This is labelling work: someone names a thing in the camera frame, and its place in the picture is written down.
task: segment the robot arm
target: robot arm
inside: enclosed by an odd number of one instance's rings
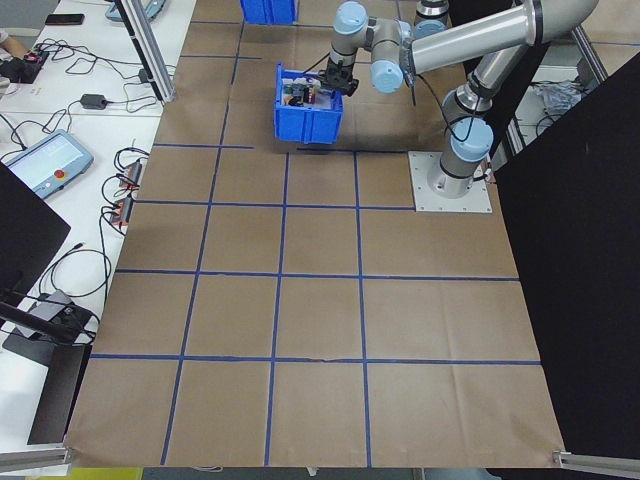
[[[419,2],[418,16],[442,15],[428,7],[430,3],[444,2]],[[410,27],[407,35],[407,24],[404,27],[402,22],[369,17],[362,5],[348,1],[336,13],[331,54],[322,81],[341,93],[353,94],[357,88],[353,65],[359,48],[371,52],[372,81],[383,93],[400,88],[405,76],[412,78],[415,74],[499,52],[479,71],[490,79],[494,88],[499,88],[509,73],[504,74],[503,67],[508,70],[524,52],[512,47],[539,45],[569,32],[591,14],[598,0],[522,0],[518,3],[520,5],[504,12],[407,42],[411,35]]]
[[[352,95],[358,86],[353,66],[359,48],[371,52],[372,83],[382,93],[396,91],[403,80],[413,85],[417,74],[483,56],[468,82],[445,99],[445,119],[454,126],[447,132],[439,163],[427,175],[438,195],[460,198],[470,189],[494,138],[489,125],[476,117],[489,111],[491,99],[530,46],[569,32],[598,5],[598,0],[514,2],[518,5],[509,10],[444,30],[447,0],[420,0],[412,32],[408,24],[369,17],[362,5],[348,1],[336,14],[330,58],[320,79]]]

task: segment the connector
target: connector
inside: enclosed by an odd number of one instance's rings
[[[125,197],[116,203],[116,210],[111,213],[109,223],[118,227],[126,227],[133,211],[133,198]]]
[[[123,177],[120,178],[120,188],[125,190],[134,190],[140,184],[140,177],[142,176],[142,163],[140,160],[124,167],[122,172]]]

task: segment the grid of blue tape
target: grid of blue tape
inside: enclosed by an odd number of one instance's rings
[[[398,17],[401,18],[401,10],[400,10],[400,2],[404,0],[390,0],[394,1],[397,6]],[[192,23],[211,23],[211,24],[228,24],[228,23],[238,23],[238,22],[203,22],[203,21],[194,21]],[[189,55],[190,58],[232,58],[234,59],[234,68],[231,79],[231,84],[233,85],[238,63],[240,60],[254,60],[258,59],[257,57],[243,57],[240,56],[240,45],[242,42],[242,36],[244,33],[245,24],[242,22],[240,35],[238,39],[238,46],[236,50],[235,56],[220,56],[220,55]],[[281,204],[256,204],[256,203],[230,203],[230,202],[214,202],[214,194],[216,188],[216,180],[218,178],[218,170],[220,167],[220,158],[222,151],[224,149],[253,149],[252,146],[245,145],[224,145],[224,135],[227,126],[227,118],[229,114],[229,100],[227,100],[227,105],[224,113],[224,120],[222,126],[222,132],[220,134],[220,141],[218,144],[211,145],[190,145],[190,144],[174,144],[174,143],[156,143],[156,146],[167,146],[167,147],[177,147],[177,148],[210,148],[212,150],[216,150],[216,162],[214,169],[214,176],[211,183],[211,189],[209,192],[209,199],[207,202],[181,202],[181,201],[163,201],[163,200],[139,200],[139,203],[148,203],[148,204],[184,204],[184,205],[204,205],[207,207],[207,215],[205,219],[204,228],[202,231],[200,250],[198,253],[198,260],[195,270],[149,270],[149,269],[118,269],[118,273],[148,273],[148,274],[191,274],[194,276],[193,286],[191,290],[191,297],[189,300],[189,307],[187,311],[187,318],[185,322],[185,328],[183,331],[183,339],[182,345],[180,348],[179,355],[127,355],[127,354],[104,354],[104,353],[95,353],[92,354],[92,358],[96,359],[132,359],[132,360],[173,360],[178,362],[178,367],[176,371],[176,377],[174,382],[171,408],[169,413],[169,419],[167,422],[167,429],[165,434],[165,441],[162,451],[161,457],[161,465],[165,465],[167,461],[167,456],[169,453],[170,441],[171,441],[171,433],[173,429],[173,422],[176,412],[176,405],[178,394],[180,390],[180,381],[182,377],[182,367],[185,361],[194,361],[194,362],[268,362],[270,363],[270,373],[269,373],[269,392],[268,392],[268,405],[267,405],[267,428],[266,428],[266,438],[265,438],[265,452],[264,452],[264,465],[268,466],[270,462],[270,451],[271,451],[271,426],[273,421],[273,398],[274,398],[274,387],[275,387],[275,375],[276,375],[276,365],[279,363],[338,363],[338,364],[361,364],[362,372],[363,372],[363,393],[364,393],[364,425],[365,425],[365,445],[366,445],[366,459],[367,466],[371,467],[373,465],[372,455],[371,455],[371,424],[370,424],[370,415],[369,415],[369,387],[368,387],[368,366],[371,364],[404,364],[404,365],[540,365],[540,361],[538,360],[441,360],[441,359],[384,359],[384,358],[369,358],[367,355],[367,340],[366,340],[366,318],[365,318],[365,299],[364,299],[364,281],[365,280],[406,280],[406,281],[439,281],[439,280],[449,280],[449,281],[487,281],[487,282],[518,282],[518,278],[499,278],[499,277],[439,277],[439,276],[397,276],[397,275],[365,275],[363,272],[363,263],[362,263],[362,229],[360,223],[360,212],[363,210],[413,210],[413,207],[407,206],[397,206],[397,207],[383,207],[383,206],[363,206],[360,205],[360,192],[359,192],[359,179],[358,179],[358,153],[362,153],[364,151],[353,151],[353,150],[345,150],[345,149],[332,149],[332,148],[313,148],[313,147],[305,147],[298,148],[299,151],[315,151],[315,150],[331,150],[335,152],[346,152],[351,153],[353,155],[353,168],[354,168],[354,178],[355,178],[355,192],[356,192],[356,200],[355,205],[298,205],[298,204],[288,204],[287,203],[287,189],[289,183],[289,164],[290,158],[289,153],[286,154],[285,160],[285,179],[284,179],[284,187],[283,187],[283,196]],[[400,151],[384,151],[381,153],[406,153]],[[280,238],[280,252],[279,252],[279,262],[278,262],[278,272],[228,272],[228,271],[206,271],[202,270],[202,260],[204,256],[204,247],[207,238],[207,233],[210,227],[210,218],[211,211],[216,206],[238,206],[238,207],[275,207],[282,208],[282,224],[281,224],[281,238]],[[321,275],[321,274],[287,274],[283,272],[283,262],[284,262],[284,252],[286,245],[286,216],[288,208],[308,208],[308,209],[317,209],[317,208],[327,208],[327,209],[352,209],[355,210],[356,213],[356,223],[357,223],[357,255],[358,255],[358,274],[357,275]],[[274,277],[277,279],[276,283],[276,298],[275,298],[275,308],[274,308],[274,316],[273,316],[273,333],[271,340],[271,355],[269,357],[234,357],[234,356],[196,356],[196,355],[187,355],[186,347],[187,340],[189,336],[189,328],[191,324],[191,318],[193,313],[193,307],[195,303],[196,292],[198,289],[199,279],[203,275],[229,275],[229,276],[264,276],[264,277]],[[314,358],[302,358],[302,357],[279,357],[277,355],[277,338],[278,338],[278,320],[279,320],[279,312],[280,312],[280,290],[282,285],[283,278],[347,278],[358,280],[358,290],[359,290],[359,305],[360,305],[360,328],[361,328],[361,341],[362,341],[362,356],[361,358],[342,358],[342,359],[333,359],[333,360],[323,360],[323,359],[314,359]]]

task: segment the brown paper surface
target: brown paper surface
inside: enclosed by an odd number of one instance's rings
[[[275,64],[326,53],[339,3],[270,27],[198,2],[65,441],[78,464],[537,468],[562,449],[497,190],[490,215],[412,211],[402,152],[443,141],[427,90],[381,95],[358,64],[334,145],[274,137]],[[428,78],[440,98],[464,81]]]

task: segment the blue tape line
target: blue tape line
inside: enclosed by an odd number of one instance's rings
[[[540,360],[444,360],[422,358],[307,358],[307,357],[236,357],[228,355],[167,355],[167,354],[135,354],[135,353],[92,353],[96,360],[172,360],[211,363],[235,362],[275,362],[275,363],[333,363],[363,365],[466,365],[466,366],[541,366]]]
[[[244,20],[242,21],[242,26],[240,27],[240,40],[238,41],[238,47],[236,48],[236,61],[233,64],[233,73],[231,74],[231,85],[236,81],[236,72],[238,71],[238,59],[240,57],[240,45],[242,44],[242,35],[244,34]]]
[[[362,262],[362,228],[360,223],[360,187],[358,175],[358,155],[353,153],[353,176],[356,194],[356,233],[358,242],[358,291],[360,297],[360,336],[362,339],[362,380],[364,389],[364,429],[367,452],[367,467],[371,468],[371,419],[369,410],[369,372],[367,369],[367,329],[364,304],[364,279]]]
[[[154,147],[174,147],[174,148],[229,148],[235,150],[253,150],[254,147],[248,145],[201,145],[197,143],[154,143]]]
[[[264,466],[269,466],[271,457],[271,425],[273,423],[273,395],[275,389],[276,353],[278,348],[278,321],[280,318],[280,297],[282,291],[282,270],[284,265],[284,248],[287,233],[287,194],[289,185],[289,153],[285,157],[284,186],[282,192],[282,223],[280,225],[280,257],[278,259],[278,280],[276,283],[276,301],[273,314],[273,335],[271,337],[271,369],[269,371],[269,402],[267,405],[267,427],[264,447]]]
[[[205,202],[197,200],[154,200],[154,199],[138,199],[136,203],[147,203],[151,205],[214,205],[218,207],[252,207],[252,208],[282,208],[281,203],[249,203],[249,202]],[[309,205],[309,204],[292,204],[287,208],[305,208],[319,210],[381,210],[381,211],[415,211],[413,207],[402,206],[356,206],[356,205]]]
[[[235,55],[208,55],[206,53],[192,53],[188,55],[180,55],[180,58],[213,58],[221,60],[235,60]],[[238,60],[262,60],[262,57],[238,57]]]
[[[238,50],[240,49],[240,41],[242,39],[242,30],[240,33],[240,38],[238,38]],[[224,111],[224,119],[222,122],[222,130],[220,132],[220,142],[219,144],[222,145],[224,143],[224,133],[225,130],[227,128],[227,120],[229,118],[229,100],[227,99],[227,106],[225,108]],[[210,223],[210,218],[211,218],[211,210],[213,208],[213,206],[211,205],[211,203],[213,202],[213,196],[215,193],[215,189],[216,189],[216,180],[218,178],[218,170],[220,168],[220,157],[222,156],[222,149],[218,148],[218,152],[216,155],[216,163],[215,163],[215,167],[214,167],[214,174],[213,174],[213,179],[211,180],[211,189],[209,191],[209,204],[207,206],[207,216],[205,218],[205,222],[204,222],[204,227],[202,229],[202,238],[200,241],[200,251],[198,252],[198,262],[196,264],[196,271],[195,271],[195,275],[194,275],[194,279],[193,279],[193,287],[191,289],[191,298],[189,300],[189,309],[187,311],[187,318],[185,321],[185,327],[184,327],[184,331],[183,331],[183,336],[182,336],[182,346],[180,348],[180,359],[178,360],[178,368],[176,371],[176,379],[175,379],[175,383],[174,383],[174,388],[173,388],[173,395],[171,397],[171,409],[169,411],[169,419],[167,421],[167,430],[166,430],[166,434],[165,434],[165,440],[164,440],[164,445],[162,448],[162,457],[160,460],[160,465],[165,465],[167,462],[167,455],[169,453],[169,444],[171,441],[171,433],[173,431],[173,421],[175,418],[175,411],[176,411],[176,405],[177,405],[177,401],[178,401],[178,391],[180,389],[180,381],[182,379],[182,366],[184,364],[184,355],[187,349],[187,341],[189,338],[189,328],[191,326],[191,317],[193,315],[193,306],[195,303],[195,297],[196,297],[196,292],[198,290],[198,282],[200,280],[200,269],[202,267],[202,259],[204,257],[204,248],[205,248],[205,243],[207,240],[207,232],[209,229],[209,223]]]
[[[153,270],[136,268],[118,268],[116,273],[122,274],[158,274],[158,275],[228,275],[230,277],[282,277],[282,278],[336,278],[357,280],[360,275],[331,273],[273,273],[273,272],[227,272],[213,270]],[[439,277],[409,275],[362,275],[363,280],[401,280],[407,282],[520,282],[517,277]]]
[[[519,282],[517,277],[413,277],[409,275],[364,275],[365,280],[406,280],[406,281],[425,281],[425,282]]]
[[[298,147],[301,152],[334,152],[334,153],[391,153],[394,155],[407,154],[406,150],[353,150],[350,148],[318,148]]]
[[[191,20],[191,23],[211,23],[213,25],[240,25],[240,22],[231,22],[224,20]]]

